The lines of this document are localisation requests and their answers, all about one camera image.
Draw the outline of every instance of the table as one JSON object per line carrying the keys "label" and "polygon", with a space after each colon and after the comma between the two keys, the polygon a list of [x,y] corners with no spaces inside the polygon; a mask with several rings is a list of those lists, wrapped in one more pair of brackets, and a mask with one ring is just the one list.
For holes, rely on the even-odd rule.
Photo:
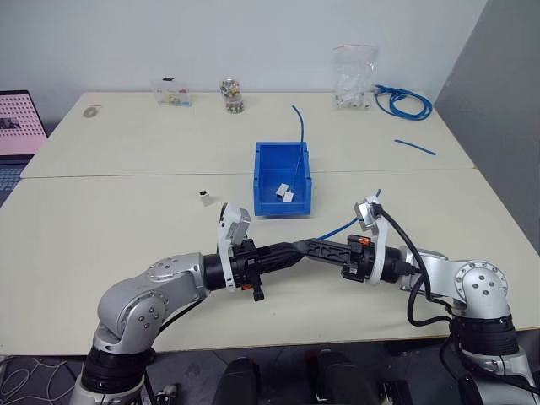
{"label": "table", "polygon": [[[518,329],[540,326],[540,259],[475,169],[315,173],[312,215],[252,218],[257,246],[317,237],[354,217],[355,201],[382,189],[385,209],[418,247],[496,263],[510,280]],[[22,180],[0,209],[0,354],[86,354],[97,303],[115,282],[178,253],[215,252],[219,209],[252,214],[251,175],[141,175]],[[205,188],[216,202],[204,207]],[[360,233],[359,227],[351,232]],[[347,233],[334,236],[345,241]],[[394,232],[389,245],[402,242]],[[159,351],[419,338],[397,286],[344,280],[305,259],[262,277],[266,299],[214,292],[159,336]],[[418,300],[417,318],[440,313]]]}
{"label": "table", "polygon": [[[151,93],[83,94],[22,176],[253,173],[256,141],[300,140],[292,104],[304,116],[312,172],[473,167],[436,111],[425,121],[405,121],[376,106],[337,110],[328,93],[244,97],[246,110],[233,115],[219,94],[194,94],[191,108],[158,105]],[[415,100],[400,103],[418,107]],[[100,105],[99,113],[85,118],[90,105]]]}

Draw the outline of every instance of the laptop keyboard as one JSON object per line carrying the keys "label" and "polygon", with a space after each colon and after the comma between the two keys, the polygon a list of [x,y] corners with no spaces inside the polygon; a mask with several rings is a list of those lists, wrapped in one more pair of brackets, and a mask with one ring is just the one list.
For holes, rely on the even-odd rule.
{"label": "laptop keyboard", "polygon": [[20,173],[23,171],[19,167],[0,167],[0,192],[12,191],[20,180]]}

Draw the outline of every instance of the white block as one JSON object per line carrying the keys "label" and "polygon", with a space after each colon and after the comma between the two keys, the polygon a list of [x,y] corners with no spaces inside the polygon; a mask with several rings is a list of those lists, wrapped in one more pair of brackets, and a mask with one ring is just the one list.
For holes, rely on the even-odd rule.
{"label": "white block", "polygon": [[206,190],[199,192],[199,197],[201,198],[201,203],[203,206],[207,207],[213,203],[213,199],[210,197],[210,194]]}
{"label": "white block", "polygon": [[276,196],[278,196],[279,198],[283,198],[288,189],[288,184],[281,183],[281,186],[279,186],[278,190],[276,190]]}
{"label": "white block", "polygon": [[291,203],[293,201],[293,195],[293,192],[285,192],[285,195],[283,196],[283,202]]}

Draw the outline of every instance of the white wall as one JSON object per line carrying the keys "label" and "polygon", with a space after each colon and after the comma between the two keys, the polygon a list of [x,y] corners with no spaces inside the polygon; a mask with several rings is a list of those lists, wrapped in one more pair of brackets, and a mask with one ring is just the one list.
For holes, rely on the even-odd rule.
{"label": "white wall", "polygon": [[331,49],[380,46],[375,80],[437,97],[485,0],[0,0],[0,89],[46,122],[89,89],[327,90]]}

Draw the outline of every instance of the small plastic container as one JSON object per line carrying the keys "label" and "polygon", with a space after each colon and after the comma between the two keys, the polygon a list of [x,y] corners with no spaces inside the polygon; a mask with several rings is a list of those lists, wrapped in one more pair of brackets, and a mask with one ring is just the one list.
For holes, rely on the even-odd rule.
{"label": "small plastic container", "polygon": [[158,104],[179,105],[190,107],[192,99],[189,89],[173,78],[152,80],[152,91]]}
{"label": "small plastic container", "polygon": [[[292,202],[283,202],[276,195],[282,183],[290,185],[290,191],[294,193]],[[255,215],[309,215],[311,183],[307,143],[256,143],[253,175]]]}
{"label": "small plastic container", "polygon": [[233,78],[227,78],[219,85],[219,91],[223,95],[225,109],[231,114],[238,114],[244,110],[244,100],[240,93],[240,83]]}

